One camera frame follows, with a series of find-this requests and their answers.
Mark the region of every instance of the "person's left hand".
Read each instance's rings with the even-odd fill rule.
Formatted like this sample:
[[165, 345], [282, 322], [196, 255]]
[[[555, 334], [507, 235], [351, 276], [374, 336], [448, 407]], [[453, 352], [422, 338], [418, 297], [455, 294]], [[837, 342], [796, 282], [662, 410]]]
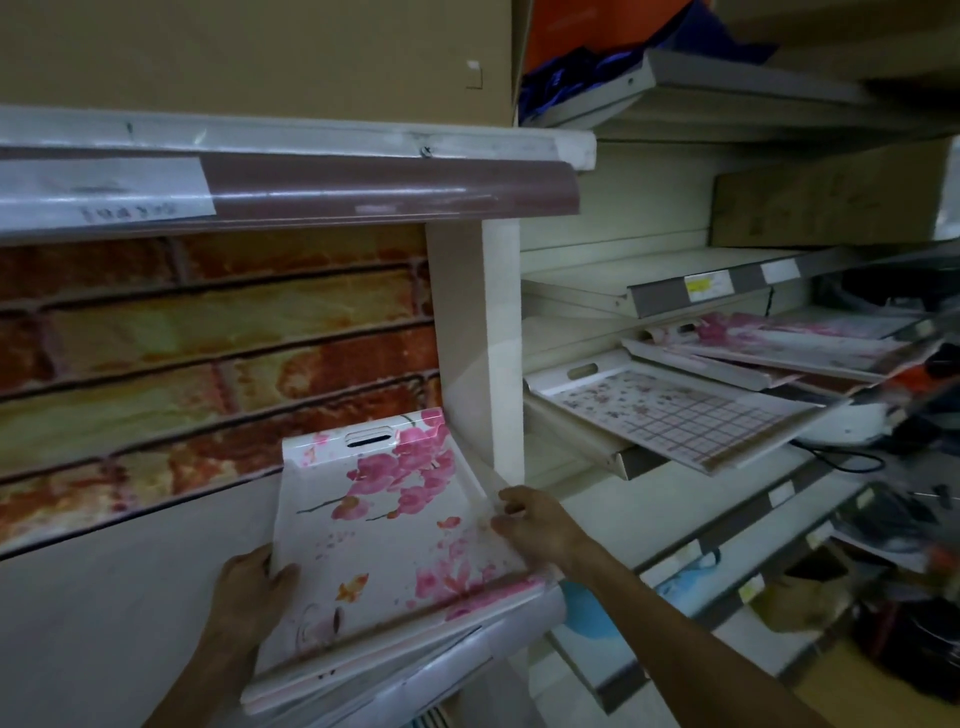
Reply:
[[220, 570], [202, 641], [227, 649], [237, 658], [251, 654], [274, 631], [300, 580], [290, 564], [270, 579], [273, 544], [234, 556]]

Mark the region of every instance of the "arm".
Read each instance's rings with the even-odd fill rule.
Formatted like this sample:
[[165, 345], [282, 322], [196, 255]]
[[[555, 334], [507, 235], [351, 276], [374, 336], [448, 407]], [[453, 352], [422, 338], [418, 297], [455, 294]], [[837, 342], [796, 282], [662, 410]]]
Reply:
[[683, 728], [829, 728], [816, 712], [661, 599], [593, 541], [551, 496], [500, 493], [493, 529], [534, 561], [556, 564], [590, 589]]
[[224, 564], [197, 648], [144, 728], [204, 728], [250, 676], [252, 658], [274, 631], [297, 587], [299, 570], [267, 576], [267, 544]]

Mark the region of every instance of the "hand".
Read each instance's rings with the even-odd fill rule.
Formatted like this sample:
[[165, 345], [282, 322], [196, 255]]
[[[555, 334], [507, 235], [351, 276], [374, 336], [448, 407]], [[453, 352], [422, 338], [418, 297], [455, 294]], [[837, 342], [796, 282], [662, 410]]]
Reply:
[[598, 548], [556, 498], [524, 485], [500, 491], [509, 516], [496, 516], [491, 526], [526, 559], [556, 564], [571, 579], [583, 557]]
[[291, 564], [270, 579], [273, 550], [272, 544], [266, 544], [224, 564], [201, 642], [244, 658], [274, 631], [300, 580], [300, 567]]

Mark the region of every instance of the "black cable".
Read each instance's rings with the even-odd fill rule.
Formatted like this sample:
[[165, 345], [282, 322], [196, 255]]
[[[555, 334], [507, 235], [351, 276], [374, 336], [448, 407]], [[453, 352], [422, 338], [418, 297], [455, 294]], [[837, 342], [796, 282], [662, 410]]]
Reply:
[[[887, 461], [884, 460], [882, 457], [878, 457], [877, 455], [868, 455], [864, 452], [857, 452], [856, 450], [843, 449], [843, 448], [811, 448], [810, 446], [802, 445], [797, 440], [791, 440], [790, 445], [792, 445], [794, 448], [805, 449], [807, 452], [809, 452], [811, 455], [817, 458], [817, 460], [820, 460], [823, 463], [827, 463], [834, 470], [839, 471], [840, 473], [866, 475], [867, 473], [879, 473], [880, 471], [882, 471], [884, 468], [887, 467]], [[865, 457], [868, 460], [873, 460], [874, 462], [876, 462], [876, 465], [873, 465], [869, 468], [864, 468], [863, 470], [855, 470], [854, 468], [845, 468], [844, 466], [838, 465], [837, 463], [834, 463], [832, 460], [827, 458], [826, 455], [828, 454], [852, 455], [855, 457]]]

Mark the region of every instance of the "orange bag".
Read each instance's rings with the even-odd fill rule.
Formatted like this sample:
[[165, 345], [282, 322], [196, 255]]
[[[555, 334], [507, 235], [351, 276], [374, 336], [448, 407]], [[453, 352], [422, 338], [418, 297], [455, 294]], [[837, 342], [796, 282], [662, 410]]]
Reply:
[[536, 0], [523, 72], [582, 45], [604, 53], [647, 40], [689, 0]]

